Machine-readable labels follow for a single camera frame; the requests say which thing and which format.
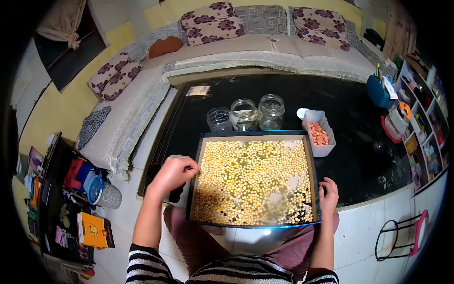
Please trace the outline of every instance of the blue pen holder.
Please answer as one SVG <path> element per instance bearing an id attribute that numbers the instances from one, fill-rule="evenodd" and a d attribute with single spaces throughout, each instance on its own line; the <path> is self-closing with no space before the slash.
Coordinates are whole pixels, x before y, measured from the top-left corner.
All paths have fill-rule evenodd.
<path id="1" fill-rule="evenodd" d="M 390 94 L 373 75 L 367 80 L 366 91 L 372 102 L 379 108 L 389 110 L 393 106 L 394 100 L 390 99 Z"/>

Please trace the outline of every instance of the person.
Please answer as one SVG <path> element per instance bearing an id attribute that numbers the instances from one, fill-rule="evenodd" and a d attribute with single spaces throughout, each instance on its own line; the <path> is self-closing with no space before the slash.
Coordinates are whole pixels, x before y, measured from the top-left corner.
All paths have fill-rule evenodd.
<path id="1" fill-rule="evenodd" d="M 148 185 L 134 227 L 126 283 L 181 283 L 173 279 L 159 255 L 162 200 L 199 170 L 187 157 L 169 157 Z M 184 210 L 167 207 L 164 221 L 188 266 L 186 283 L 305 283 L 337 284 L 334 268 L 334 232 L 337 185 L 329 178 L 319 183 L 321 223 L 301 227 L 283 245 L 263 255 L 230 254 L 209 233 L 184 220 Z"/>

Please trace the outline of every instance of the black coffee table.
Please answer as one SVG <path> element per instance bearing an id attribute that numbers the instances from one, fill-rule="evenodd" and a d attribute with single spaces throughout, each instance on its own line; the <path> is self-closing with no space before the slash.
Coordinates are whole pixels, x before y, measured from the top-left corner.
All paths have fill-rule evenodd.
<path id="1" fill-rule="evenodd" d="M 193 86 L 209 85 L 206 96 L 186 96 Z M 138 195 L 143 196 L 160 164 L 171 154 L 196 156 L 201 132 L 210 132 L 207 112 L 230 106 L 240 98 L 258 105 L 266 94 L 283 98 L 283 130 L 301 129 L 296 110 L 324 110 L 337 145 L 327 157 L 314 158 L 317 177 L 331 177 L 338 185 L 338 207 L 367 201 L 412 182 L 403 143 L 385 134 L 365 84 L 311 75 L 250 75 L 189 82 L 180 87 L 152 147 Z"/>

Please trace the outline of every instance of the hand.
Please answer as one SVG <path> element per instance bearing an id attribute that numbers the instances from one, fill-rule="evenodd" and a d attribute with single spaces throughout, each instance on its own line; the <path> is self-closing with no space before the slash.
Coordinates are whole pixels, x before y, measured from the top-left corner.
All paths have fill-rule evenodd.
<path id="1" fill-rule="evenodd" d="M 324 181 L 319 182 L 319 197 L 320 197 L 320 211 L 322 216 L 333 216 L 336 209 L 339 194 L 337 193 L 336 183 L 327 177 L 323 178 Z M 326 188 L 326 195 L 324 195 L 323 187 Z"/>
<path id="2" fill-rule="evenodd" d="M 192 179 L 199 169 L 197 163 L 189 157 L 168 157 L 148 185 L 147 193 L 150 192 L 154 198 L 162 201 L 172 190 Z"/>

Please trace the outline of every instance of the blue lid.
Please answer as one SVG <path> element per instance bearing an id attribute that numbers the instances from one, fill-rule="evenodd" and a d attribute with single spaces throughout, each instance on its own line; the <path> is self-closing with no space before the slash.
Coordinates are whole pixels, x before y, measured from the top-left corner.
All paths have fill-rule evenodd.
<path id="1" fill-rule="evenodd" d="M 98 200 L 99 193 L 103 188 L 103 183 L 104 181 L 99 175 L 96 175 L 91 179 L 87 190 L 88 201 L 91 204 L 95 204 L 96 201 Z"/>

